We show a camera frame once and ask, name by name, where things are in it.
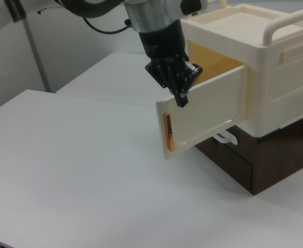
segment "black cable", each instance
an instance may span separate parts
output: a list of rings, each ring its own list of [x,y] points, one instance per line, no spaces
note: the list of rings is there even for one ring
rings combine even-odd
[[[102,31],[102,30],[100,30],[100,29],[94,27],[93,25],[91,25],[91,23],[90,23],[86,18],[83,18],[83,19],[84,19],[84,21],[86,22],[86,24],[87,24],[88,26],[90,26],[93,30],[95,30],[96,32],[99,32],[99,33],[101,33],[101,34],[105,34],[105,35],[114,35],[114,34],[118,34],[118,33],[123,32],[123,31],[125,31],[125,30],[127,30],[127,29],[129,28],[129,26],[126,26],[126,27],[123,27],[123,28],[121,28],[121,29],[119,29],[119,30],[117,30],[117,31],[111,31],[111,32]]]

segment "white wall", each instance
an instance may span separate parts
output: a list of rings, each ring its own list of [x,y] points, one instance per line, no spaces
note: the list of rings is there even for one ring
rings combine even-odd
[[[22,23],[0,31],[0,106],[26,89],[44,90]]]
[[[113,31],[124,27],[127,18],[124,6],[118,6],[90,22]],[[29,23],[54,92],[112,52],[144,53],[138,33],[131,28],[116,35],[99,34],[65,9],[33,15]]]

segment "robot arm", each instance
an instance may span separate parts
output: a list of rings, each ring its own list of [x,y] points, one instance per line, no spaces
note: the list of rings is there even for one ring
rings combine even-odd
[[[132,27],[140,35],[151,62],[146,70],[163,88],[175,96],[177,105],[184,107],[187,93],[202,68],[189,63],[180,18],[207,8],[208,0],[0,0],[0,29],[30,13],[61,4],[72,13],[95,18],[108,13],[124,1]]]
[[[163,88],[168,88],[176,103],[188,103],[188,90],[195,84],[202,68],[189,63],[180,18],[207,8],[207,0],[125,0],[132,27],[139,32],[151,62],[149,74]]]

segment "white latch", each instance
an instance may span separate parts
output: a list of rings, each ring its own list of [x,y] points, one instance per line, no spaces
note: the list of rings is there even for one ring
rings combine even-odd
[[[238,144],[238,139],[232,133],[226,130],[213,136],[213,138],[215,138],[217,141],[223,144],[227,144],[230,142],[233,143],[234,145]]]

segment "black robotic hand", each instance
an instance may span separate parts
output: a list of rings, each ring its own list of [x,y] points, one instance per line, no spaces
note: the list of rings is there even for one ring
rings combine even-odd
[[[170,90],[179,107],[184,107],[188,103],[188,90],[195,84],[202,68],[189,63],[180,20],[158,31],[140,33],[140,38],[151,58],[146,70],[161,87]]]

